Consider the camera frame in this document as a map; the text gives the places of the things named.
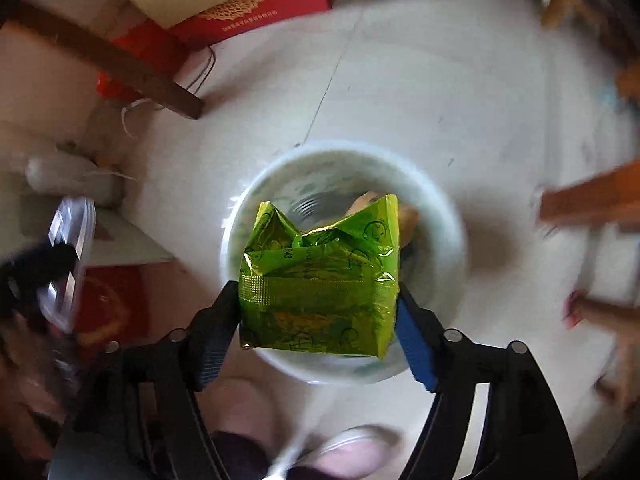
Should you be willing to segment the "wooden stool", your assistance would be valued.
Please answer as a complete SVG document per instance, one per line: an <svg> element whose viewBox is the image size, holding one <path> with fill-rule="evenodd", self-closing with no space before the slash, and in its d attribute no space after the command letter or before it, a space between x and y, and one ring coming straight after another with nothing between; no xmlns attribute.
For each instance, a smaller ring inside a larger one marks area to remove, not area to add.
<svg viewBox="0 0 640 480"><path fill-rule="evenodd" d="M637 159L580 183L544 191L538 221L562 226L639 225L639 162ZM634 396L634 350L639 347L639 310L587 295L576 288L565 300L568 327L587 322L608 330L616 338L616 382L598 378L593 389L600 398L626 412L638 401Z"/></svg>

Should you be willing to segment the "white plastic trash bowl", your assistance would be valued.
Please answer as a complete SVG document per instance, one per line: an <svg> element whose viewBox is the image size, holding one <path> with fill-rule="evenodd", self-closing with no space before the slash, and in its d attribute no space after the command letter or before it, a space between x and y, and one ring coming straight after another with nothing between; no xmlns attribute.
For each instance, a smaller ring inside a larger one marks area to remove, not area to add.
<svg viewBox="0 0 640 480"><path fill-rule="evenodd" d="M220 265L240 285L243 348L302 382L369 385L407 368L401 286L454 316L466 240L452 200L412 162L326 141L258 174L234 205Z"/></svg>

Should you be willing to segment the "green foil snack wrapper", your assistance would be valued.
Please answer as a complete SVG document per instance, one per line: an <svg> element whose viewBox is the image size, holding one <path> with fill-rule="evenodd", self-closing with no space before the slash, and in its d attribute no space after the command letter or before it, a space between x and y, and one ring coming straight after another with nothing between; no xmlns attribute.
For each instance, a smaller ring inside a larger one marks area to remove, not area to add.
<svg viewBox="0 0 640 480"><path fill-rule="evenodd" d="M394 339L399 265L394 194L306 232L261 203L240 264L242 345L383 359Z"/></svg>

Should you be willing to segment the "wooden table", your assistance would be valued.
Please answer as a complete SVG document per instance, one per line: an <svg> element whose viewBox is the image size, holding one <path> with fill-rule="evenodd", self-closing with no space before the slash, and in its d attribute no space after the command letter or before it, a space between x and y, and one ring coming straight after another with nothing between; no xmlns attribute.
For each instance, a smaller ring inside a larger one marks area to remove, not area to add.
<svg viewBox="0 0 640 480"><path fill-rule="evenodd" d="M191 119L198 119L203 113L204 101L193 93L157 73L130 52L61 15L20 0L9 12L6 22L70 52L175 113Z"/></svg>

